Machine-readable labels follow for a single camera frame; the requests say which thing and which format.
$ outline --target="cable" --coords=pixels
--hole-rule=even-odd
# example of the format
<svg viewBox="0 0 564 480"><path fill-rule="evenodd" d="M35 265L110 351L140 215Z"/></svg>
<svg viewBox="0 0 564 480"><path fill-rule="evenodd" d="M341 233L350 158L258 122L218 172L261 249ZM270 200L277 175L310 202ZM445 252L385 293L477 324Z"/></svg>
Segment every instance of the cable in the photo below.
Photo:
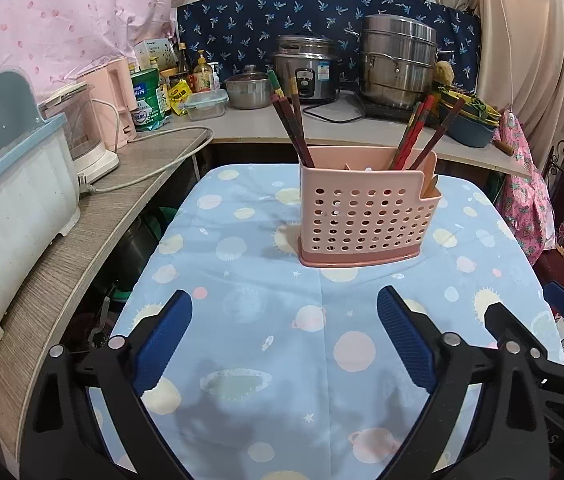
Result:
<svg viewBox="0 0 564 480"><path fill-rule="evenodd" d="M180 162L187 160L188 157L193 156L195 153L199 152L200 150L203 150L206 146L208 146L211 143L211 141L215 138L215 133L211 128L209 128L208 126L204 126L202 124L199 125L199 126L183 126L181 128L172 128L171 130L164 130L164 131L161 131L161 132L155 132L152 135L149 135L149 136L146 136L146 137L140 137L139 139L135 140L135 142L138 142L139 140L146 140L146 139L150 139L151 137L158 137L158 136L161 136L161 135L164 135L164 134L171 134L173 132L181 132L181 131L184 131L184 130L199 130L199 129L203 129L206 132L208 132L208 138L206 140L204 140L204 142L201 143L192 152L188 152L185 155L178 156L172 162L169 162L167 165L159 168L159 170L151 171L150 173L148 173L144 176L140 176L139 178L136 178L135 180L132 180L130 182L125 182L124 184L118 184L117 186L112 186L112 187L100 188L100 187L92 186L91 184L86 184L85 191L87 193L108 193L110 191L117 191L118 189L123 189L124 187L129 187L129 186L134 186L135 184L139 184L140 182L143 182L144 180L151 178L152 176L156 176L160 173L163 173L164 171L172 168L173 166L177 166Z"/></svg>
<svg viewBox="0 0 564 480"><path fill-rule="evenodd" d="M113 111L115 112L115 149L113 150L113 153L117 153L117 141L119 140L120 137L120 112L118 112L117 108L112 103L109 103L108 101L102 101L101 99L93 99L93 98L91 98L91 101L94 103L100 103L101 105L106 105L108 107L113 108Z"/></svg>
<svg viewBox="0 0 564 480"><path fill-rule="evenodd" d="M353 94L355 95L355 97L357 98L358 102L359 102L359 97L357 97L357 93ZM334 103L337 99L339 99L339 88L337 89L337 94L335 95L335 99L327 102L327 103L320 103L317 105L311 105L311 106L306 106L304 108L302 108L302 112L310 115L311 117L315 117L317 119L321 119L322 121L327 121L328 123L333 123L333 124L348 124L348 123L353 123L355 121L359 121L360 119L364 119L366 118L366 112L364 111L364 108L362 110L362 114L358 115L357 117L353 117L351 119L345 119L343 121L337 121L335 119L329 119L328 117L324 117L322 115L319 114L315 114L309 110L315 110L315 108L319 108L320 106L324 106L324 105L329 105L331 103Z"/></svg>
<svg viewBox="0 0 564 480"><path fill-rule="evenodd" d="M502 16L504 16L504 27L507 29L507 39L508 39L508 70L511 78L511 107L509 108L510 113L513 113L513 47L511 47L511 33L508 30L508 20L507 13L504 9L504 1L500 0L500 5L502 6Z"/></svg>

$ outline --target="blue tablecloth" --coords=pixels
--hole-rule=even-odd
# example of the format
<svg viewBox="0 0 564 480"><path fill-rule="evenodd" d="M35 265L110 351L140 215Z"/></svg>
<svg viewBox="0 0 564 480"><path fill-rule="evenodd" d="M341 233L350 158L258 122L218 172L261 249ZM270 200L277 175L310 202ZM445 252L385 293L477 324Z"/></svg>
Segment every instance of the blue tablecloth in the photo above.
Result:
<svg viewBox="0 0 564 480"><path fill-rule="evenodd" d="M143 400L195 479L376 478L427 399L377 317L384 285L473 345L494 344L484 311L501 301L564 361L533 270L473 184L440 177L418 257L335 270L297 259L298 187L290 164L204 176L114 328L127 335L178 288L193 298L190 327ZM477 394L469 390L441 465L457 456ZM132 468L100 391L92 399L112 458Z"/></svg>

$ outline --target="perforated plastic basket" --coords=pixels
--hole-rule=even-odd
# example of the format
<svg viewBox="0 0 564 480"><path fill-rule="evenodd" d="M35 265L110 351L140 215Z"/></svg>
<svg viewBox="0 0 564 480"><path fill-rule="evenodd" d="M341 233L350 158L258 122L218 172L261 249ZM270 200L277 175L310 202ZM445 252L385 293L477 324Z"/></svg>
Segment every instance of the perforated plastic basket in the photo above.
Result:
<svg viewBox="0 0 564 480"><path fill-rule="evenodd" d="M305 266L361 267L419 254L442 197L436 189L433 197L420 198L424 182L430 182L435 171L434 152L419 171L386 171L396 148L312 146L309 150L316 168L300 164L299 257ZM420 152L412 150L406 168Z"/></svg>

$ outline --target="bowl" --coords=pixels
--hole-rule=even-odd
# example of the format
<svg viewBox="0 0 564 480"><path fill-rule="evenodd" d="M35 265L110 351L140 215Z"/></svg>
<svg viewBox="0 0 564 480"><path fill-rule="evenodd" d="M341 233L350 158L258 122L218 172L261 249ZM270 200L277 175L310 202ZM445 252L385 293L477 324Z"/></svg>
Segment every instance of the bowl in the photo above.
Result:
<svg viewBox="0 0 564 480"><path fill-rule="evenodd" d="M449 113L449 109L440 102L438 113L440 114L440 120L444 121ZM485 124L458 115L446 133L449 137L452 137L465 146L484 148L493 139L495 130L497 130L497 126L486 126Z"/></svg>

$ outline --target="pink curtain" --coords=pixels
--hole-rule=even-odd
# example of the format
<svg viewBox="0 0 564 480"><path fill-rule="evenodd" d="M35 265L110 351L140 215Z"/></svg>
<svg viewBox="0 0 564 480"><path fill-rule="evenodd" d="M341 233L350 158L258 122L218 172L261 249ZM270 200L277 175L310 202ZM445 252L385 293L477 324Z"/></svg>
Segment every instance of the pink curtain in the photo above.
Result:
<svg viewBox="0 0 564 480"><path fill-rule="evenodd" d="M36 96L142 40L171 35L172 0L0 0L0 69L18 67Z"/></svg>

